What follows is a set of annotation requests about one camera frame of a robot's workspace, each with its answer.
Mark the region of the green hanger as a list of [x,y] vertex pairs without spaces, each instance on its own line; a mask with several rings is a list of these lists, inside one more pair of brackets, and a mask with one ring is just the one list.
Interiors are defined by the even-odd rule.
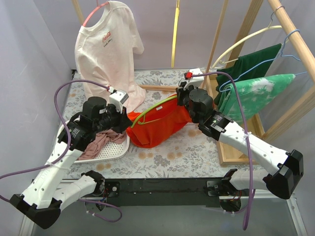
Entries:
[[147,110],[143,111],[140,115],[138,115],[136,117],[136,119],[133,121],[133,124],[130,126],[130,128],[133,128],[142,117],[145,117],[147,112],[153,110],[154,108],[157,108],[157,107],[161,106],[164,102],[167,102],[167,101],[175,99],[175,98],[177,98],[176,94],[174,94],[174,95],[172,95],[172,96],[170,96],[170,97],[160,101],[159,103],[157,103],[157,104],[151,106],[150,108],[148,108]]

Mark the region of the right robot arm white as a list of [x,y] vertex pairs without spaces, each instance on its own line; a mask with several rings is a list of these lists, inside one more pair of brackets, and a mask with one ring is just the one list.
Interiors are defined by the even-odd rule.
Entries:
[[258,171],[229,170],[220,186],[227,195],[244,189],[261,189],[281,199],[291,197],[304,174],[302,153],[279,149],[250,134],[237,122],[214,110],[212,97],[204,89],[181,86],[176,88],[176,94],[177,104],[186,109],[204,135],[234,147],[262,167]]

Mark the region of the orange t shirt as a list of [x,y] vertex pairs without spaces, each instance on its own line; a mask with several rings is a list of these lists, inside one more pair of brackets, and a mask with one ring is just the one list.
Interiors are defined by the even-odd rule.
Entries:
[[[128,118],[133,122],[141,113],[131,112]],[[177,105],[177,98],[164,102],[146,113],[133,128],[126,130],[131,142],[140,148],[153,148],[191,123],[184,106]]]

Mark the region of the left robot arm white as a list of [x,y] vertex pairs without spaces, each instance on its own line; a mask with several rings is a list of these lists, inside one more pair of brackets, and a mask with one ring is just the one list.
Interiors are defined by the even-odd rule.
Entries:
[[103,195],[105,178],[95,171],[83,173],[66,188],[58,189],[58,185],[97,133],[107,130],[123,133],[132,125],[123,106],[126,100],[126,95],[116,92],[108,101],[96,96],[85,101],[82,111],[73,115],[61,129],[45,168],[26,190],[14,194],[9,202],[36,225],[47,229],[67,206],[81,197]]

